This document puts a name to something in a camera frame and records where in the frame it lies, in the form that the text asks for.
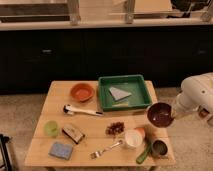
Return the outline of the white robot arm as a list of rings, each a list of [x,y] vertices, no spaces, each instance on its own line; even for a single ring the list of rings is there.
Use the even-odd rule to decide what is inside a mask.
[[[183,118],[196,112],[201,118],[213,114],[213,72],[185,78],[172,103],[172,116]]]

